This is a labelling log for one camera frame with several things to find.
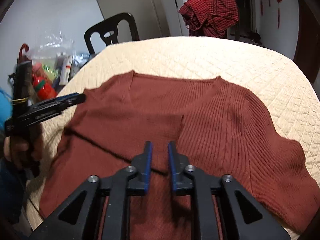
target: black chair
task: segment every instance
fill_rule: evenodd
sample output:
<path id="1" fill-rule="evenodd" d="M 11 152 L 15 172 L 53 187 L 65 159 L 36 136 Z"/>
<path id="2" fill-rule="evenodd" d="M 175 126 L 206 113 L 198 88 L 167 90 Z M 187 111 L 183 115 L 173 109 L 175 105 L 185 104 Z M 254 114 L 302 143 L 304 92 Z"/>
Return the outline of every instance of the black chair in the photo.
<path id="1" fill-rule="evenodd" d="M 84 41 L 85 41 L 85 44 L 87 45 L 87 48 L 90 54 L 95 53 L 90 41 L 91 35 L 95 32 L 100 34 L 100 38 L 104 41 L 104 43 L 107 46 L 111 44 L 119 43 L 118 42 L 118 24 L 122 20 L 126 20 L 129 23 L 132 40 L 133 41 L 140 40 L 134 17 L 130 13 L 119 13 L 102 22 L 97 23 L 96 25 L 90 27 L 85 32 Z M 111 34 L 109 37 L 104 36 L 107 32 L 111 32 L 111 31 L 114 31 L 114 33 Z"/>

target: checkered cloth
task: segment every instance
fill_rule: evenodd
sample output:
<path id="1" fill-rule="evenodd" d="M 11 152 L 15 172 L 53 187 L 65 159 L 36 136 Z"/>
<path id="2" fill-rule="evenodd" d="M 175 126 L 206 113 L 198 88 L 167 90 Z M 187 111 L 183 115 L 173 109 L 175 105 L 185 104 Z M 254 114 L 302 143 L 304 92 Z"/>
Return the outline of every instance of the checkered cloth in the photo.
<path id="1" fill-rule="evenodd" d="M 188 0 L 180 8 L 189 36 L 224 38 L 239 21 L 236 0 Z"/>

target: quilted blanket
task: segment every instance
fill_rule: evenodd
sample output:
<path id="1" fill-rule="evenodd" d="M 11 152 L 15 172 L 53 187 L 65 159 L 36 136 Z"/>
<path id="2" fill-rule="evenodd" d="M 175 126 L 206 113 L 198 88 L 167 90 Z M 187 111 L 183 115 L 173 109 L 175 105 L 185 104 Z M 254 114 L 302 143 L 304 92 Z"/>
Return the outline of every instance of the quilted blanket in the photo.
<path id="1" fill-rule="evenodd" d="M 251 44 L 210 37 L 169 37 L 115 44 L 83 67 L 59 96 L 99 87 L 113 75 L 132 69 L 188 79 L 212 79 L 220 75 L 248 88 L 267 106 L 276 131 L 301 143 L 306 167 L 320 185 L 320 103 L 307 78 L 287 57 Z M 27 217 L 33 229 L 42 222 L 37 210 L 45 178 L 63 128 L 75 108 L 43 123 L 45 152 L 41 174 L 27 186 Z M 286 230 L 292 239 L 298 238 Z"/>

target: dark doorway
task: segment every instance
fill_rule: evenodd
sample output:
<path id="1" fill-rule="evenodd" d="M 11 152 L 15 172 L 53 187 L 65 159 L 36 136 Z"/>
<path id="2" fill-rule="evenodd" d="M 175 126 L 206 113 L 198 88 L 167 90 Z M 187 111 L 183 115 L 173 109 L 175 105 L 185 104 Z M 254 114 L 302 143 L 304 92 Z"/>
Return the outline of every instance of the dark doorway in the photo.
<path id="1" fill-rule="evenodd" d="M 304 0 L 299 1 L 299 36 L 293 61 L 311 84 L 320 68 L 320 25 Z"/>
<path id="2" fill-rule="evenodd" d="M 236 0 L 239 8 L 239 29 L 240 35 L 246 36 L 251 31 L 251 0 Z M 235 29 L 231 28 L 231 33 L 234 34 Z"/>

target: sweater sleeve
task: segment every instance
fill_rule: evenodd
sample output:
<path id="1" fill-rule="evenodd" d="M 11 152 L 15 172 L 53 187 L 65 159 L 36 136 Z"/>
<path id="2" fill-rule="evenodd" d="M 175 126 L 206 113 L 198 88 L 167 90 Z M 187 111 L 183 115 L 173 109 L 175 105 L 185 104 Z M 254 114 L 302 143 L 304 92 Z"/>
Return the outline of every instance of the sweater sleeve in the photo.
<path id="1" fill-rule="evenodd" d="M 303 148 L 276 132 L 267 107 L 249 90 L 244 110 L 252 193 L 301 233 L 320 205 L 320 189 L 305 166 Z"/>

